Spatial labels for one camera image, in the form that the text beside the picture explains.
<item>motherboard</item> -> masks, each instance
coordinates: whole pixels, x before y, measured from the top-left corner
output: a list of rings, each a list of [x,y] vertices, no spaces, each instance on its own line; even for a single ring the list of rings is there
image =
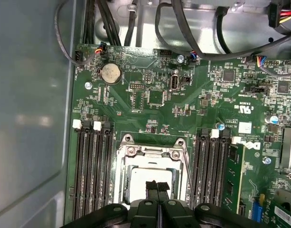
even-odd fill
[[[96,45],[79,45],[84,59]],[[291,73],[290,60],[264,67]],[[291,227],[291,78],[249,58],[204,61],[168,50],[107,47],[75,69],[65,224],[110,203],[212,203]]]

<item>capacitor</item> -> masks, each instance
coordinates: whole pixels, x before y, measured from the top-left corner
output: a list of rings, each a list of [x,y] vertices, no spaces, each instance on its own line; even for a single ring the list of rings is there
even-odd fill
[[[226,128],[226,126],[223,123],[216,123],[215,128],[222,131]]]
[[[265,122],[268,124],[278,124],[279,118],[276,115],[268,115],[265,117]]]

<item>red wire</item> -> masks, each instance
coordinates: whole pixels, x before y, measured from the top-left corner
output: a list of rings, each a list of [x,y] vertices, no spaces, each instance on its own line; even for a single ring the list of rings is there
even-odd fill
[[[281,16],[291,16],[291,11],[288,12],[282,12]]]

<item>yellow wire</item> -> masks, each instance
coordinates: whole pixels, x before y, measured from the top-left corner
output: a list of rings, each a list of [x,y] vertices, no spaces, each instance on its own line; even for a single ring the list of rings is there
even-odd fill
[[[284,22],[286,22],[286,21],[288,21],[290,19],[291,19],[291,16],[285,17],[285,18],[283,18],[283,19],[280,20],[280,23],[284,23]]]

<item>black ram slot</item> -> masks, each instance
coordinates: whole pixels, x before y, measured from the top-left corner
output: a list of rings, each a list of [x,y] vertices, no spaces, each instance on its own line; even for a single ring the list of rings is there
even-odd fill
[[[217,156],[217,168],[216,168],[216,185],[214,188],[214,204],[221,206],[222,195],[223,195],[223,180],[225,176],[225,166],[227,154],[229,151],[229,140],[222,138],[219,146],[219,152]]]
[[[205,180],[205,187],[206,187],[206,193],[205,193],[205,203],[213,203],[213,192],[214,187],[216,185],[215,183],[215,177],[216,177],[216,168],[217,168],[217,154],[219,150],[219,139],[212,138],[210,140],[210,150],[209,150],[209,156],[208,156],[208,166],[207,166],[207,176]]]
[[[101,207],[100,204],[100,192],[101,192],[101,183],[100,183],[100,176],[101,176],[101,154],[102,154],[102,146],[103,146],[103,135],[101,132],[96,132],[95,136],[95,154],[94,154],[94,161],[96,164],[95,174],[94,174],[94,204],[93,210],[97,210]]]
[[[111,159],[112,159],[112,132],[110,129],[104,130],[104,172],[103,172],[103,205],[108,204],[109,198],[109,185],[110,185],[110,169],[111,169]]]
[[[94,185],[94,132],[90,133],[89,141],[87,144],[86,156],[86,180],[85,180],[85,215],[93,211],[93,185]]]
[[[198,161],[200,159],[200,137],[199,135],[196,136],[195,142],[194,142],[194,161],[193,161],[193,179],[192,179],[192,184],[194,186],[194,197],[197,196],[197,174],[198,174]]]
[[[84,215],[84,182],[85,182],[85,148],[89,133],[81,130],[78,143],[77,161],[76,161],[76,178],[75,189],[77,189],[76,200],[74,203],[74,219],[78,219]]]
[[[205,196],[205,182],[207,173],[207,160],[208,160],[208,150],[209,150],[210,139],[207,135],[202,134],[200,137],[200,147],[199,156],[197,163],[197,174],[196,174],[196,204],[204,202]]]
[[[77,139],[77,154],[76,154],[76,171],[75,171],[75,186],[74,186],[74,209],[73,209],[73,219],[78,218],[78,205],[80,199],[80,156],[82,153],[84,132],[78,131]]]

